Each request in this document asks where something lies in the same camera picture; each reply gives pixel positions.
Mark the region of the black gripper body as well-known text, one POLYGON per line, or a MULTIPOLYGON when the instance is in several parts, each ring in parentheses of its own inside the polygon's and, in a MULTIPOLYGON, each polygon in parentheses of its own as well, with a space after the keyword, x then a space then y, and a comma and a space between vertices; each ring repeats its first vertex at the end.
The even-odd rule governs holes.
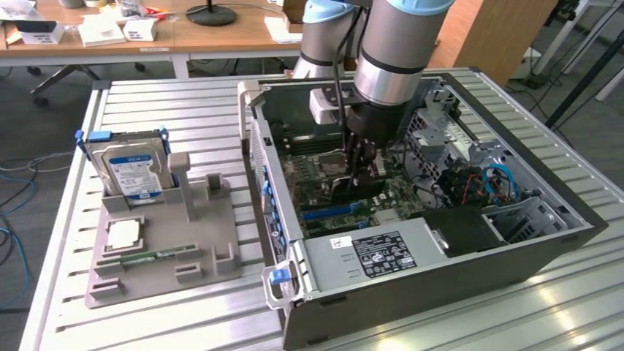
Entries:
POLYGON ((405 103, 392 106, 358 103, 350 106, 346 128, 360 139, 372 141, 377 146, 386 146, 397 136, 405 111, 405 103))

